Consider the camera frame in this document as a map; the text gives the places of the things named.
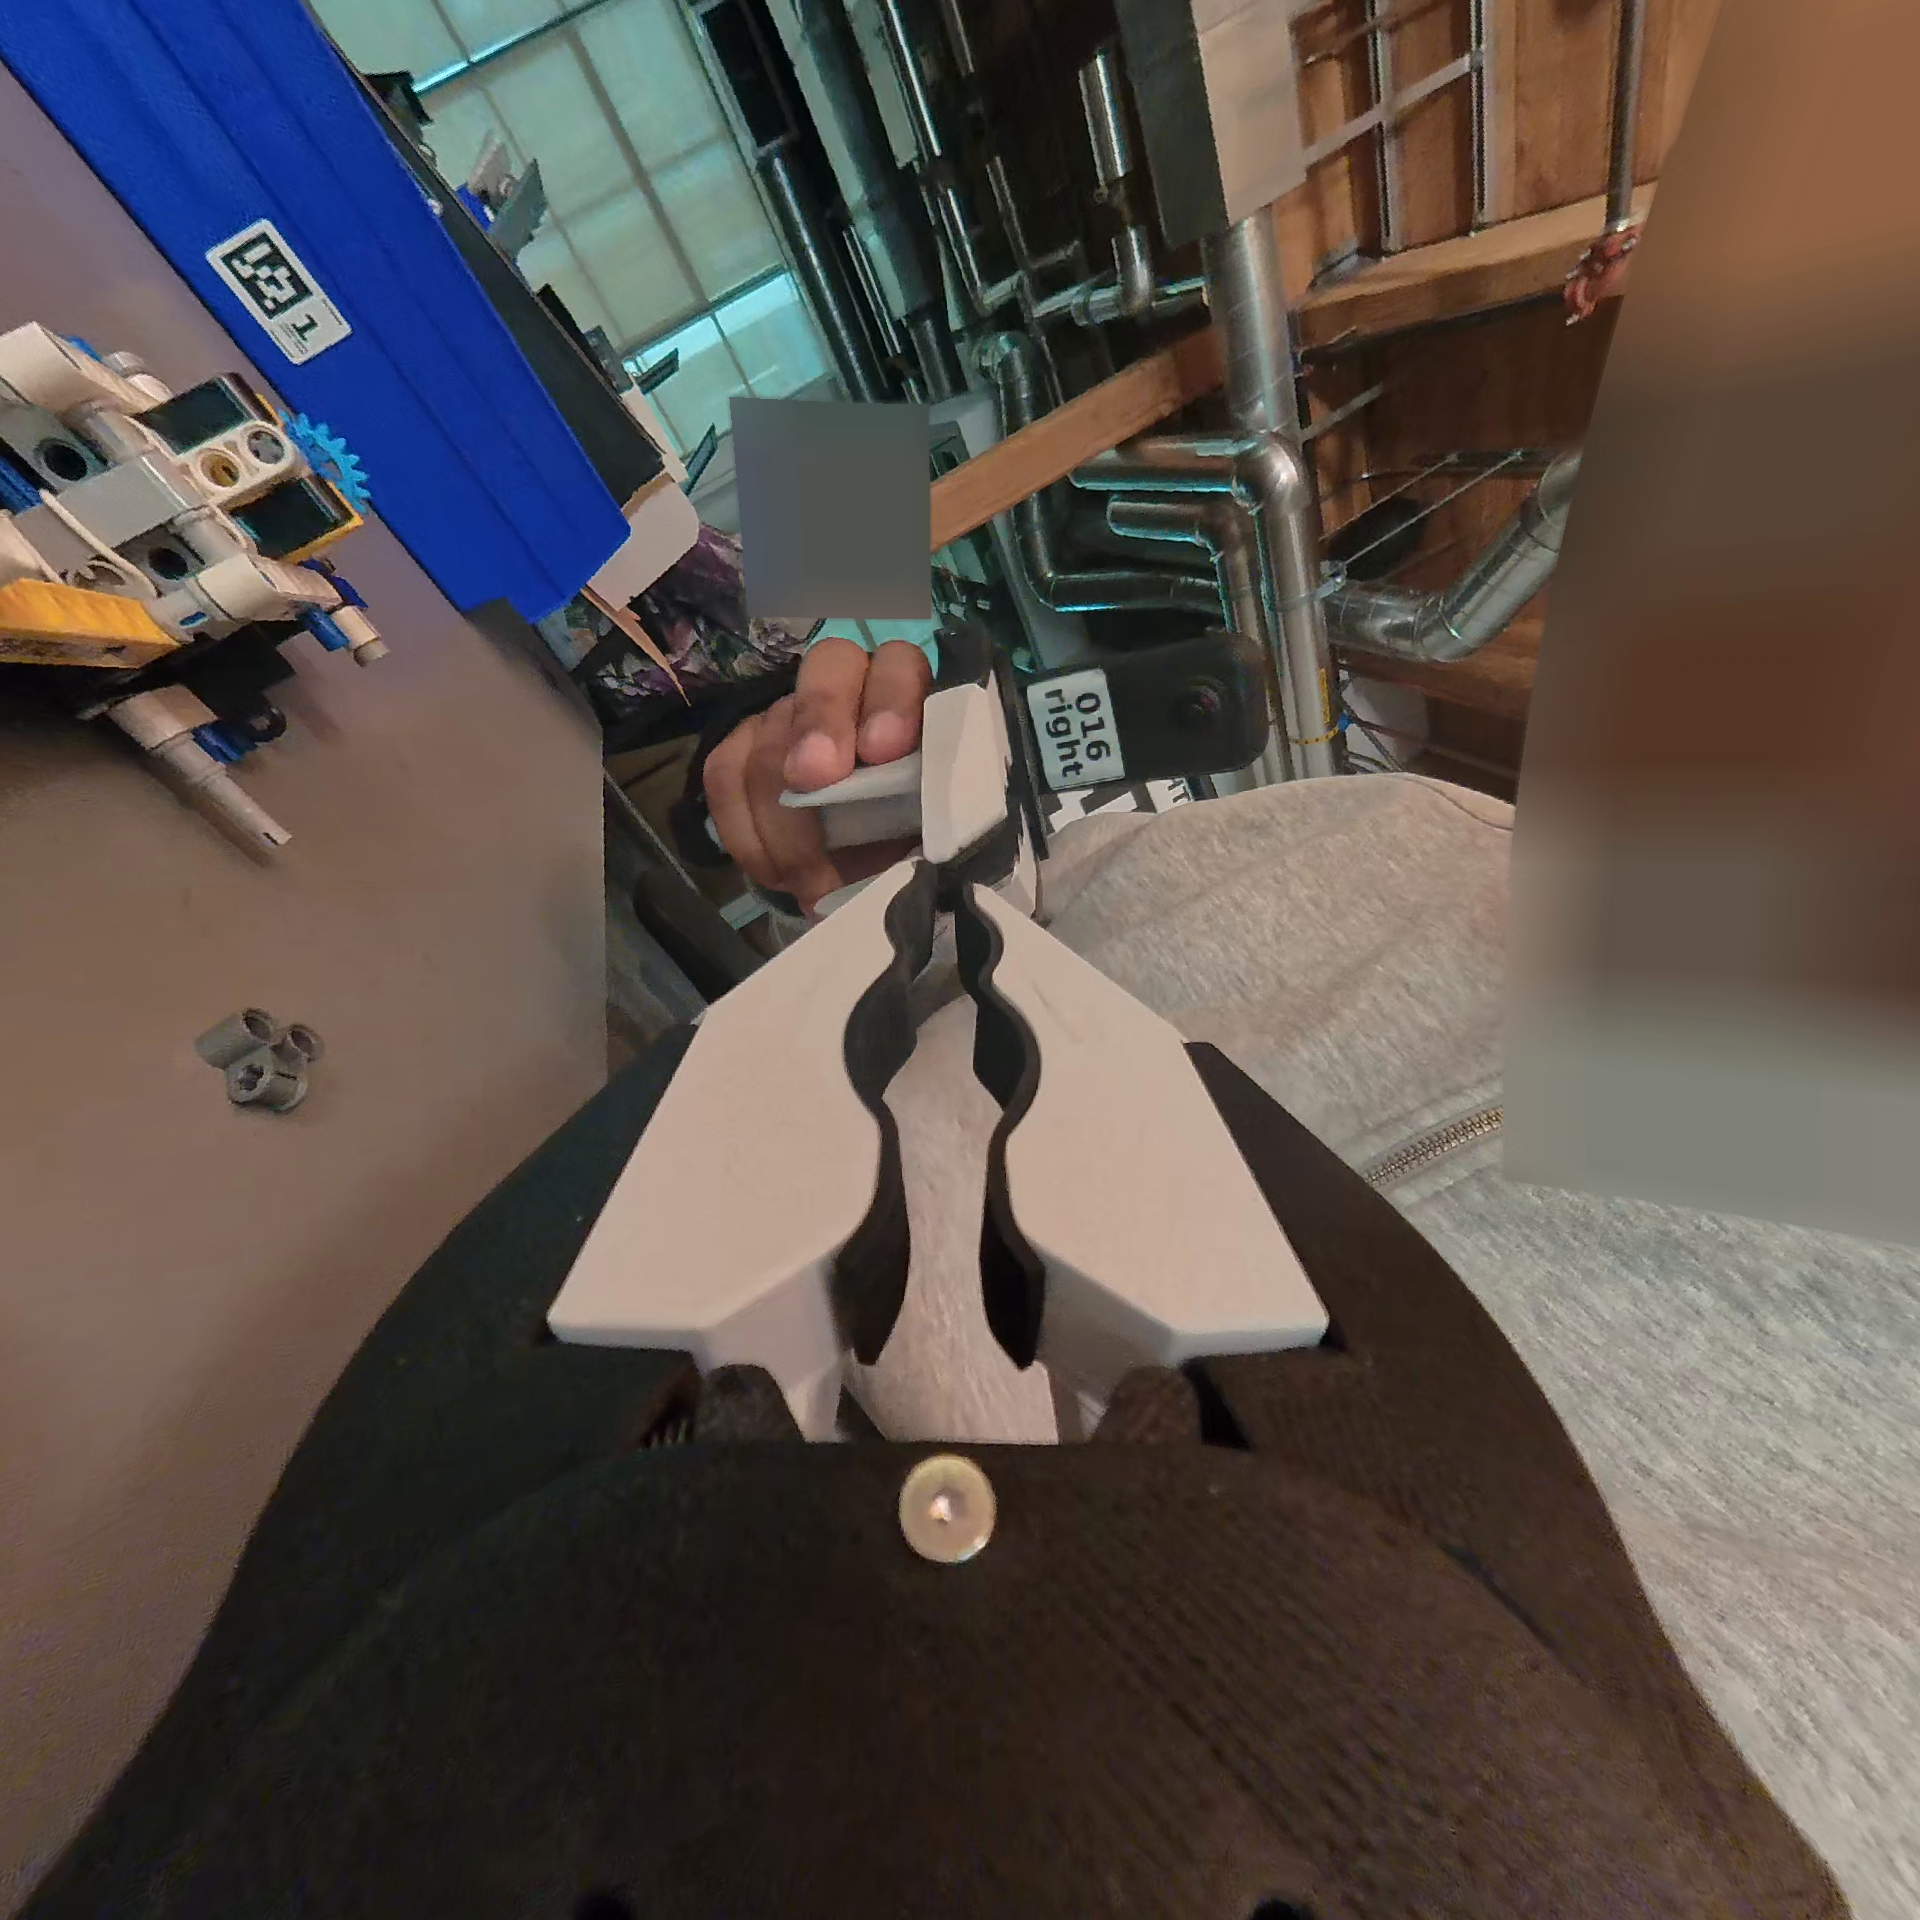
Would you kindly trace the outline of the silver ventilation duct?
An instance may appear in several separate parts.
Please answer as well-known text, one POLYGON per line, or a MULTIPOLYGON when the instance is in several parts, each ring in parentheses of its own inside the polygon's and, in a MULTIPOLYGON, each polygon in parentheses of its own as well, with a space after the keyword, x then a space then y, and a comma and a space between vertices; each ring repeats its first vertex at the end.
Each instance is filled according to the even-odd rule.
POLYGON ((1521 506, 1445 588, 1321 588, 1329 639, 1401 662, 1456 662, 1489 644, 1547 584, 1559 561, 1582 447, 1557 450, 1521 506))
POLYGON ((1171 502, 1136 510, 1142 538, 1211 538, 1233 627, 1259 639, 1272 679, 1272 731, 1250 783, 1329 779, 1342 768, 1326 621, 1321 505, 1302 451, 1296 358, 1282 283, 1280 202, 1201 242, 1204 294, 1221 358, 1227 438, 1146 435, 1073 471, 1087 492, 1171 502))

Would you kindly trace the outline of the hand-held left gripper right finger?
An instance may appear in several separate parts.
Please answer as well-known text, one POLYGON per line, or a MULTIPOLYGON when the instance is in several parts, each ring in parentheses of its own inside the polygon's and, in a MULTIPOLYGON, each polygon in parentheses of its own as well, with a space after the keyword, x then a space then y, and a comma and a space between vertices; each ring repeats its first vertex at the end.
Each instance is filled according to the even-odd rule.
POLYGON ((998 1104, 982 1306, 1044 1371, 1057 1440, 1133 1371, 1321 1345, 1331 1315, 1179 1029, 978 885, 957 960, 998 1104))

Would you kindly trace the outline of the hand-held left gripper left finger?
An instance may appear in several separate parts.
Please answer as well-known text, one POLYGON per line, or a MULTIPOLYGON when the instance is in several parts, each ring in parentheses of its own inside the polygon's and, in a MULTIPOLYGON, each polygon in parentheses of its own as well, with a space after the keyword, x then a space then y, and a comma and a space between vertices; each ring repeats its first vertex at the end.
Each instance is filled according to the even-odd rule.
POLYGON ((715 999, 551 1308, 565 1344, 753 1367, 808 1440, 900 1320, 911 1221, 884 1088, 940 875, 906 858, 715 999))

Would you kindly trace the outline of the person's right hand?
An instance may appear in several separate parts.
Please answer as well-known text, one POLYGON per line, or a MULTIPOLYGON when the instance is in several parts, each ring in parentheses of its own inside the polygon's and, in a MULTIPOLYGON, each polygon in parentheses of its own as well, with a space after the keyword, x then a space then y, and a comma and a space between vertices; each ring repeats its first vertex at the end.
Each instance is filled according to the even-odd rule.
POLYGON ((934 668, 908 639, 865 650, 823 637, 797 660, 792 692, 744 717, 707 758, 702 791, 718 842, 744 878, 815 918, 826 895, 908 858, 916 842, 826 846, 819 815, 783 796, 900 760, 920 747, 934 668))

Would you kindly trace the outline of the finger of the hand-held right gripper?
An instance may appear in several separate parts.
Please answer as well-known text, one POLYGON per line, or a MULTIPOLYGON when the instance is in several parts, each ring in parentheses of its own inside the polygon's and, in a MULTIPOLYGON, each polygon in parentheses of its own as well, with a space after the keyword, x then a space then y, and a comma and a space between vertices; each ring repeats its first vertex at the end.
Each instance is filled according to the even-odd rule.
POLYGON ((924 701, 920 852, 944 898, 978 881, 1015 908, 1040 905, 1044 825, 993 673, 924 701))

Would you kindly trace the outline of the grey lego connector piece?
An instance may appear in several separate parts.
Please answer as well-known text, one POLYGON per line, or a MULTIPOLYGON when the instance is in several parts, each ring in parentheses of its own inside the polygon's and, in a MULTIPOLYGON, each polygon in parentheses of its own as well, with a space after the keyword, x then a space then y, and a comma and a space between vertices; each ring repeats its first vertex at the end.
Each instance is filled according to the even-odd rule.
POLYGON ((193 1052, 221 1071, 234 1106, 294 1111, 323 1060, 323 1037, 307 1024, 247 1005, 195 1034, 193 1052))

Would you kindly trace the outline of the wooden ceiling beam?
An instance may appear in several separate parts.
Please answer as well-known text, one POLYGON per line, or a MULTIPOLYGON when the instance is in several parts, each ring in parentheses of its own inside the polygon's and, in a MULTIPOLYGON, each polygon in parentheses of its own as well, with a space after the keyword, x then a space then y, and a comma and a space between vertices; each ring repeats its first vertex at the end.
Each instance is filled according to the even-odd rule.
MULTIPOLYGON (((1603 213, 1603 195, 1579 199, 1373 262, 1305 294, 1296 309, 1301 346, 1318 359, 1409 327, 1557 297, 1576 255, 1597 238, 1603 213)), ((932 484, 932 544, 944 548, 1092 454, 1174 417, 1215 391, 1221 372, 1220 333, 1201 327, 1015 428, 932 484)))

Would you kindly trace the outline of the purple patterned bag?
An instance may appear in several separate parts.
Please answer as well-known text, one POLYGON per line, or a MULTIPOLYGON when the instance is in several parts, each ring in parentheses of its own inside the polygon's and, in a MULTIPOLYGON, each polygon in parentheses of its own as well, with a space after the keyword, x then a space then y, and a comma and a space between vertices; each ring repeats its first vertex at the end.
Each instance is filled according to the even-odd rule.
POLYGON ((695 705, 782 672, 819 627, 819 619, 750 613, 737 536, 702 523, 692 548, 624 603, 622 619, 607 619, 584 686, 612 717, 655 701, 695 705))

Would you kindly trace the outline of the white and yellow lego model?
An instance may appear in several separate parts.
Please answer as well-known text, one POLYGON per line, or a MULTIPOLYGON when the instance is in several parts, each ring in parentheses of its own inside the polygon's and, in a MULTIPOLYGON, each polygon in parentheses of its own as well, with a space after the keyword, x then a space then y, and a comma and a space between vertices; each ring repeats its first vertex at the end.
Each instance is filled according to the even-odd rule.
POLYGON ((266 852, 292 832, 234 771, 286 731, 287 642, 385 653, 328 557, 362 506, 349 447, 245 375, 176 391, 130 350, 3 332, 3 672, 266 852))

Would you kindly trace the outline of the blue plastic bin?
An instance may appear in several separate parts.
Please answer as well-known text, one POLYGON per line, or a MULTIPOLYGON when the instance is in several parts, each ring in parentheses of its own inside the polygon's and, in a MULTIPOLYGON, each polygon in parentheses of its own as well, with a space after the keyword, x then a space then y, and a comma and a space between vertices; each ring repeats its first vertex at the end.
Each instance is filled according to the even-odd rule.
POLYGON ((622 510, 303 2, 5 2, 3 64, 443 597, 537 621, 622 510))

